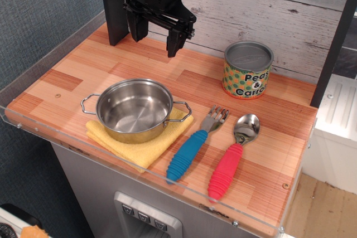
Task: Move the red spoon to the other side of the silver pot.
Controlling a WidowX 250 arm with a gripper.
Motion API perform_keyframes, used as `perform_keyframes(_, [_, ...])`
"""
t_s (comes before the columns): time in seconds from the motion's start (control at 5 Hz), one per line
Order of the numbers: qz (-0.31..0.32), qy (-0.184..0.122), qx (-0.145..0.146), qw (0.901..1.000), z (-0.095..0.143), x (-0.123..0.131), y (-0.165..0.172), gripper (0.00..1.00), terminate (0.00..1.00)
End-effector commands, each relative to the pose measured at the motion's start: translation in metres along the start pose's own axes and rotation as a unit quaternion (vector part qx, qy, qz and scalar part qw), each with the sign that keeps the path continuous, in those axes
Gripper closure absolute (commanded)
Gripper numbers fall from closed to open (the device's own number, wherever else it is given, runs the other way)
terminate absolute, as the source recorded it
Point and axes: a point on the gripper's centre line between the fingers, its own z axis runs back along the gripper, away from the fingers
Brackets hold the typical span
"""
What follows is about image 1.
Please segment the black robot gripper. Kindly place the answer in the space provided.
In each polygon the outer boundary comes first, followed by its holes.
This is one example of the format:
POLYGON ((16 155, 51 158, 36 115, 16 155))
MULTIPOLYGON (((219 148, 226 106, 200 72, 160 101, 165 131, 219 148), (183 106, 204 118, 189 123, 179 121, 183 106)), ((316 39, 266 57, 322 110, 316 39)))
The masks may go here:
POLYGON ((136 42, 148 35, 149 22, 169 30, 166 44, 168 57, 175 57, 186 39, 194 36, 196 17, 182 0, 125 0, 124 8, 129 30, 136 42))

